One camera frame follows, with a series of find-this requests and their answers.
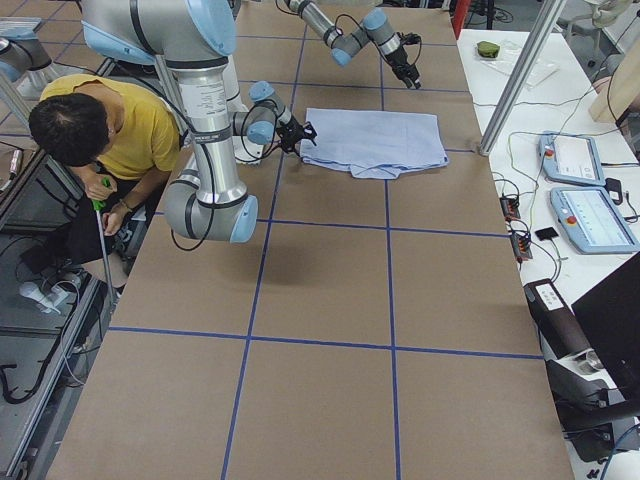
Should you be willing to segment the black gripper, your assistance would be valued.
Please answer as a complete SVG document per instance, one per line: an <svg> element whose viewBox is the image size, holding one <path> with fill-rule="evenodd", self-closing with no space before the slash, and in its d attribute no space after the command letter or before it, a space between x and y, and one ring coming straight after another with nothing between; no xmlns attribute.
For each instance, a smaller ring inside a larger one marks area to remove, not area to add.
<svg viewBox="0 0 640 480"><path fill-rule="evenodd" d="M316 129L309 121L303 126L295 119L290 119L288 123L280 123L277 134L280 138L280 148L284 152L295 152L295 146L299 142L301 147L317 146L314 138L307 138L317 135Z"/></svg>
<svg viewBox="0 0 640 480"><path fill-rule="evenodd" d="M398 47L391 53L385 54L386 63L391 67L398 80L403 80L408 89L420 89L421 81L418 70L408 60L408 54L403 47Z"/></svg>

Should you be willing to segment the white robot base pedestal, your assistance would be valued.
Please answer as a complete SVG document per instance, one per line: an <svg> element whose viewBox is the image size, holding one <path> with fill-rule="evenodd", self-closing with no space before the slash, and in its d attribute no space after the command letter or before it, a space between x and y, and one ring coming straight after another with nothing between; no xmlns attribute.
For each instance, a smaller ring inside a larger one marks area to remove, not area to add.
<svg viewBox="0 0 640 480"><path fill-rule="evenodd" d="M233 116L235 113L247 113L248 107L244 104L241 90L237 79L234 57L227 57L228 63L223 70L223 86L226 95L226 105L228 113ZM234 155L238 164L257 166L261 163L264 146L258 145L246 137L233 135Z"/></svg>

